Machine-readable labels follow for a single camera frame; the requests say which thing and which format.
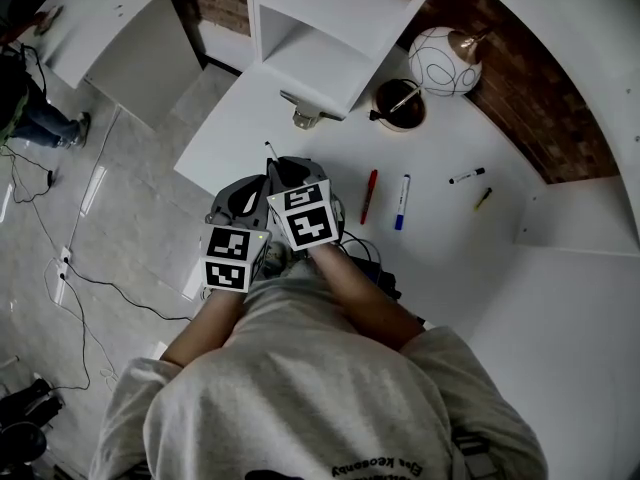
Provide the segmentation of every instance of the shelving unit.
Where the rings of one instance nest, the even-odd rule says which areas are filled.
[[[346,116],[425,0],[248,0],[256,58]]]

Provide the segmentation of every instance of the gray t-shirt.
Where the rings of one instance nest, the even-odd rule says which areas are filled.
[[[450,329],[395,352],[312,279],[261,283],[245,307],[225,346],[185,369],[129,364],[91,479],[146,462],[159,480],[444,480],[460,431],[488,440],[504,478],[546,478],[535,435]]]

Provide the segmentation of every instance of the blue marker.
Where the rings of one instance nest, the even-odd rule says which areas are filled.
[[[400,194],[400,203],[398,204],[398,213],[396,214],[396,229],[400,231],[402,229],[402,223],[404,221],[404,212],[407,209],[407,197],[409,196],[409,183],[411,182],[411,176],[408,174],[402,178],[402,193]]]

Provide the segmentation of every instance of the white desk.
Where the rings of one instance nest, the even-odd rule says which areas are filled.
[[[376,77],[370,87],[378,84]],[[216,194],[265,172],[267,140],[279,155],[312,158],[345,205],[347,230],[377,244],[384,269],[397,277],[401,302],[435,323],[457,320],[458,330],[469,329],[469,315],[480,314],[474,310],[508,271],[528,194],[544,187],[534,169],[462,98],[429,98],[425,123],[398,134],[368,120],[367,89],[345,121],[324,119],[303,131],[294,127],[294,107],[280,89],[296,93],[264,65],[250,67],[203,123],[176,170]],[[478,167],[487,173],[449,184],[451,176]],[[360,226],[372,169],[379,171],[378,184],[367,223]],[[394,222],[405,173],[412,181],[398,232]],[[475,213],[487,187],[494,193]],[[350,250],[363,256],[357,247]]]
[[[171,0],[47,0],[64,9],[21,40],[69,86],[83,78],[154,128],[201,69]]]

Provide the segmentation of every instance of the white table surface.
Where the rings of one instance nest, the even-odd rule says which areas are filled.
[[[376,87],[374,79],[370,87]],[[279,155],[310,157],[325,169],[347,212],[347,230],[373,240],[383,267],[394,273],[401,301],[436,323],[473,326],[509,269],[514,239],[529,194],[544,187],[535,170],[491,121],[463,98],[429,97],[422,126],[405,134],[368,120],[365,97],[343,122],[324,119],[303,131],[292,122],[289,89],[254,64],[240,76],[196,133],[176,170],[211,194],[265,172],[265,141]],[[478,167],[487,173],[450,185]],[[369,216],[359,224],[367,181],[378,169]],[[394,222],[402,177],[411,175],[402,231]],[[493,194],[473,206],[487,187]],[[363,257],[357,247],[350,249]]]
[[[64,9],[41,37],[33,30],[21,41],[38,50],[41,61],[76,88],[91,66],[117,35],[153,0],[47,0],[41,10],[54,5]]]

